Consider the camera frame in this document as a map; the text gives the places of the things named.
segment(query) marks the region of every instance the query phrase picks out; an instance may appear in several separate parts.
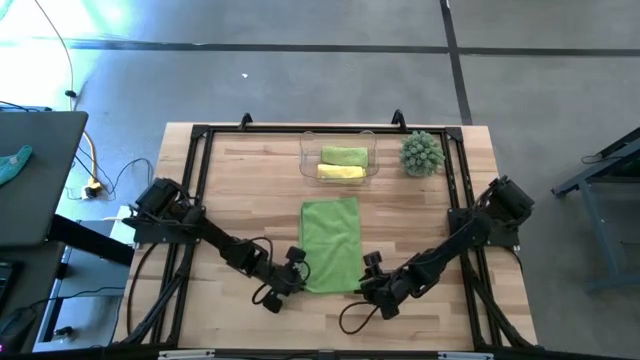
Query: gray floor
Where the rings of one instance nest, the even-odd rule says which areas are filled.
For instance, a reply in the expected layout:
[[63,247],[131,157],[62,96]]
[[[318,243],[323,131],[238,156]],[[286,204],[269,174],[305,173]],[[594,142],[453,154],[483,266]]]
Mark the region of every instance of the gray floor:
[[[58,10],[53,0],[41,2],[67,37],[446,45],[436,0],[78,0]],[[450,2],[460,46],[640,46],[636,1]],[[20,24],[26,17],[28,29]],[[69,17],[75,23],[64,21]],[[20,29],[15,36],[51,36],[30,2],[16,2],[3,26]],[[54,45],[0,47],[15,69],[0,83],[0,99],[67,106],[60,94],[68,70]],[[249,111],[256,121],[387,122],[399,107],[412,123],[461,123],[448,55],[77,50],[72,56],[76,89],[83,88],[79,109],[90,114],[87,129],[112,178],[133,158],[155,163],[168,121],[238,121]],[[464,56],[461,62],[473,122],[490,127],[500,172],[536,200],[521,240],[540,344],[640,357],[639,289],[585,294],[584,283],[603,275],[594,233],[579,194],[558,201],[549,192],[584,168],[582,156],[640,124],[640,58]],[[135,200],[145,174],[143,165],[125,172],[115,201],[63,197],[59,212],[74,219],[113,216]],[[76,166],[68,186],[77,192],[85,182]]]

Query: transparent bin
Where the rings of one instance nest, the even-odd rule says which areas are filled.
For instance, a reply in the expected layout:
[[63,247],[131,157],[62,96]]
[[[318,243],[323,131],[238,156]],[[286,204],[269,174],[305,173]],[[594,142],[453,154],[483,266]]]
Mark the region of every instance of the transparent bin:
[[[365,175],[354,178],[327,178],[318,174],[318,164],[323,164],[322,147],[338,146],[346,148],[366,148],[368,166],[364,168]],[[378,154],[376,150],[376,136],[371,131],[359,134],[316,134],[306,131],[300,135],[300,173],[307,179],[309,185],[366,185],[378,173]]]

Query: butcher block tabletop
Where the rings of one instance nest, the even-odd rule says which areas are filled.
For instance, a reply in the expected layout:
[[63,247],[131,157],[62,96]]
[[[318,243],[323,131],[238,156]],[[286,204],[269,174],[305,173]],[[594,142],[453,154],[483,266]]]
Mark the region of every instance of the butcher block tabletop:
[[[167,124],[156,177],[178,182],[189,146],[193,123]],[[463,126],[474,194],[483,192],[498,175],[489,130]],[[448,236],[450,208],[444,169],[426,178],[404,174],[398,151],[406,135],[376,135],[380,169],[365,186],[320,186],[300,174],[299,134],[216,133],[207,174],[203,205],[206,216],[232,236],[273,240],[274,261],[285,262],[290,246],[298,244],[302,203],[317,198],[357,197],[363,254],[380,251],[383,269],[399,266],[416,252],[442,243]],[[190,192],[195,193],[202,158],[196,155]],[[461,184],[455,146],[451,146],[454,173]],[[465,204],[458,186],[461,204]],[[125,294],[147,246],[136,251]],[[135,327],[158,297],[168,245],[158,245],[144,263],[132,299]],[[486,248],[496,302],[523,337],[536,343],[522,273],[513,254]],[[469,317],[460,262],[452,261],[440,282],[419,299],[409,297],[400,315],[383,320],[376,313],[356,335],[338,326],[342,309],[362,297],[297,293],[273,314],[251,303],[261,285],[225,265],[218,250],[206,242],[196,246],[182,321],[179,347],[340,350],[472,350]],[[126,337],[127,307],[123,301],[114,341]],[[162,340],[169,333],[174,299],[165,316]],[[371,311],[368,305],[351,308],[344,319],[355,329]],[[478,301],[482,333],[489,341],[486,312]]]

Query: spiky green ball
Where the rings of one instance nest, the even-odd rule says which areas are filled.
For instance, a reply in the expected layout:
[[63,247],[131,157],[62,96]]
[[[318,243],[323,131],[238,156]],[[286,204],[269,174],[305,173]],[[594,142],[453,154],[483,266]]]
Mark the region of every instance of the spiky green ball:
[[400,163],[404,171],[411,176],[433,175],[438,166],[444,164],[442,147],[431,134],[414,131],[402,140]]

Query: metal stand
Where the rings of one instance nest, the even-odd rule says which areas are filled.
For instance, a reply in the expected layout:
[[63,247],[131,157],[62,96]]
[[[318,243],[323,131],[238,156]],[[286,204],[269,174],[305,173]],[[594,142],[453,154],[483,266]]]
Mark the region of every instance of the metal stand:
[[593,183],[629,183],[640,182],[638,177],[619,177],[616,172],[633,160],[640,158],[640,128],[625,135],[620,140],[607,146],[598,153],[602,158],[580,174],[551,189],[556,198],[561,199],[573,190],[580,190],[589,220],[593,225],[598,244],[605,257],[607,276],[605,279],[592,281],[587,284],[586,291],[593,293],[598,290],[640,284],[640,274],[624,274],[619,265],[623,254],[623,244],[611,241],[607,236],[605,221],[598,211],[598,204],[593,193]]
[[47,239],[63,242],[73,248],[125,266],[131,265],[131,260],[133,260],[134,251],[130,246],[87,229],[60,215],[53,216]]

